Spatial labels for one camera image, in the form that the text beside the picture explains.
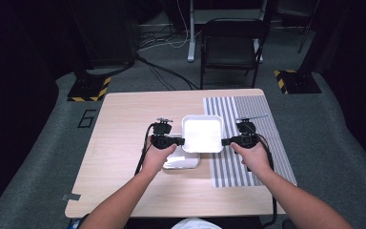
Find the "white tray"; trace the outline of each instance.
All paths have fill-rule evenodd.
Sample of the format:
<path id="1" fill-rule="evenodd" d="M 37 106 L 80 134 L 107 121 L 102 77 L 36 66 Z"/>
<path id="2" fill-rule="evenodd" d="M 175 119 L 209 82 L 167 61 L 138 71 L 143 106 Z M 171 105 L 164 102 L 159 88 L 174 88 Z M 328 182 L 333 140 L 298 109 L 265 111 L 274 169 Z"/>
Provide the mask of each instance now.
<path id="1" fill-rule="evenodd" d="M 173 137 L 181 136 L 178 134 L 169 135 Z M 200 163 L 200 154 L 189 154 L 183 151 L 181 146 L 177 146 L 173 154 L 168 156 L 168 161 L 163 164 L 164 169 L 194 169 Z"/>
<path id="2" fill-rule="evenodd" d="M 187 115 L 182 120 L 182 146 L 187 153 L 219 153 L 224 121 L 218 115 Z"/>

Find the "hand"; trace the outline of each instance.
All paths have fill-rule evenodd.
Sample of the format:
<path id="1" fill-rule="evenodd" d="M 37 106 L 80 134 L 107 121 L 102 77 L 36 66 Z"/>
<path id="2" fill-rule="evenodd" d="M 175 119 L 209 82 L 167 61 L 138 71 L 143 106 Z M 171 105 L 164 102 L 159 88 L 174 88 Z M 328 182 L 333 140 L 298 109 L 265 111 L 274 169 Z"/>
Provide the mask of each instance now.
<path id="1" fill-rule="evenodd" d="M 243 148 L 234 142 L 231 143 L 231 147 L 242 156 L 242 164 L 246 164 L 256 175 L 272 170 L 267 153 L 260 142 L 251 149 Z"/>
<path id="2" fill-rule="evenodd" d="M 146 148 L 148 149 L 148 147 L 149 150 L 142 163 L 142 171 L 155 176 L 162 169 L 163 164 L 167 161 L 167 157 L 176 150 L 177 145 L 173 144 L 166 149 L 159 150 L 151 144 L 151 137 L 149 136 Z"/>

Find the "table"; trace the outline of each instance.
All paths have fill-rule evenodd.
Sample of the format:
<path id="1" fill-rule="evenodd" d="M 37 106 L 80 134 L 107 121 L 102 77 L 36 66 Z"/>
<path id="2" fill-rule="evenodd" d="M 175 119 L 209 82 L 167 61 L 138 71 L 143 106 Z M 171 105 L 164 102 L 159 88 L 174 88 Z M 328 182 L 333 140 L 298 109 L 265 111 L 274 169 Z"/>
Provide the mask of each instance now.
<path id="1" fill-rule="evenodd" d="M 97 118 L 66 216 L 81 218 L 133 177 L 148 126 L 160 116 L 181 133 L 186 115 L 203 115 L 203 98 L 263 95 L 259 89 L 107 94 Z M 162 170 L 135 207 L 132 217 L 259 216 L 273 212 L 265 186 L 212 188 L 210 155 L 199 167 Z M 285 212 L 278 205 L 278 214 Z"/>
<path id="2" fill-rule="evenodd" d="M 190 0 L 190 44 L 189 44 L 189 54 L 187 61 L 194 62 L 194 52 L 195 52 L 195 37 L 194 37 L 194 24 L 205 24 L 206 22 L 219 18 L 237 18 L 238 15 L 246 15 L 247 18 L 257 18 L 262 20 L 264 16 L 264 11 L 266 8 L 267 0 L 263 0 L 263 4 L 260 9 L 252 10 L 194 10 L 193 0 Z M 254 41 L 254 49 L 257 50 L 258 43 L 257 40 Z"/>

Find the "person's left hand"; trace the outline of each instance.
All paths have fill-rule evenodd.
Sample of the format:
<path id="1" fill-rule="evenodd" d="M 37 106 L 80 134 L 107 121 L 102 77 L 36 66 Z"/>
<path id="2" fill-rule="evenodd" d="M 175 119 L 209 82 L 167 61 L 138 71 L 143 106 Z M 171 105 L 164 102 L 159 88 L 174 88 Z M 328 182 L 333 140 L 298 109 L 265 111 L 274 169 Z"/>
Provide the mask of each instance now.
<path id="1" fill-rule="evenodd" d="M 167 157 L 176 150 L 177 145 L 173 144 L 166 149 L 159 150 L 151 144 L 151 137 L 149 136 L 147 139 L 147 149 L 148 147 L 150 149 L 145 155 L 141 171 L 155 176 L 162 169 L 163 164 L 167 161 Z"/>

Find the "striped cloth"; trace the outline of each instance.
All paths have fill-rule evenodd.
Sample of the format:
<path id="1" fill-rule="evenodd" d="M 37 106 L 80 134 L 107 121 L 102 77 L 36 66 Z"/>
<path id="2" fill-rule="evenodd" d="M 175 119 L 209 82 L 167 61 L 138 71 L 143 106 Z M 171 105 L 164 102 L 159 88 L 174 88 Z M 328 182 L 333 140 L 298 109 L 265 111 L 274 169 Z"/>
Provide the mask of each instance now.
<path id="1" fill-rule="evenodd" d="M 266 115 L 251 121 L 256 127 L 256 132 L 263 135 L 269 143 L 275 171 L 296 184 L 293 169 L 264 95 L 206 97 L 203 98 L 203 104 L 205 115 L 219 115 L 224 119 L 223 138 L 240 135 L 235 125 L 236 118 Z M 246 166 L 241 164 L 241 156 L 235 154 L 230 146 L 225 146 L 221 153 L 211 154 L 210 157 L 214 188 L 263 185 L 252 172 L 247 172 Z"/>

